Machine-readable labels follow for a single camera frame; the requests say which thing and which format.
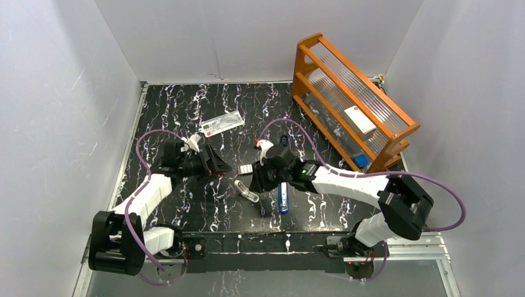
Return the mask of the silver staple strip tray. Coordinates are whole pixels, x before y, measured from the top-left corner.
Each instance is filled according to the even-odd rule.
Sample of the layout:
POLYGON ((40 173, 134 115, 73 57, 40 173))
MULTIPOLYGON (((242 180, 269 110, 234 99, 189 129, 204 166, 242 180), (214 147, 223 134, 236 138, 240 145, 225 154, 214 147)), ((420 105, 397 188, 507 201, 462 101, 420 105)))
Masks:
POLYGON ((253 174, 252 164, 243 164, 238 166, 238 175, 246 176, 253 174))

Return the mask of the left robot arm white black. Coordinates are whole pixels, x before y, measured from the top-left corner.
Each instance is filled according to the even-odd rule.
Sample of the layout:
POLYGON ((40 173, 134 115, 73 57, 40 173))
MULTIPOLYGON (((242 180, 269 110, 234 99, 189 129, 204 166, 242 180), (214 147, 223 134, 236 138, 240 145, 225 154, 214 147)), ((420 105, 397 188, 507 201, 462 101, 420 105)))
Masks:
POLYGON ((177 227, 163 224, 147 230, 147 219, 184 179, 205 179, 231 170, 209 144, 199 148, 191 139, 164 143, 160 159, 141 185, 124 202, 94 216, 90 269, 135 276, 145 260, 160 251, 169 257, 182 255, 185 241, 176 235, 177 227))

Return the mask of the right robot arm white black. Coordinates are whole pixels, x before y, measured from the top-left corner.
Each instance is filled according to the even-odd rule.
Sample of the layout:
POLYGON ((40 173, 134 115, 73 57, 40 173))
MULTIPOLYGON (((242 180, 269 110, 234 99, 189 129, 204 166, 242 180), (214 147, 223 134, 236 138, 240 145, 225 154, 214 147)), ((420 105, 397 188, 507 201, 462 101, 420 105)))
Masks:
POLYGON ((380 210, 353 228, 349 249, 356 256, 365 256, 389 238, 420 239, 434 201, 411 176, 368 176, 302 161, 288 147, 268 140, 256 141, 255 147, 260 156, 252 164, 251 192, 269 192, 287 183, 301 192, 348 197, 380 210))

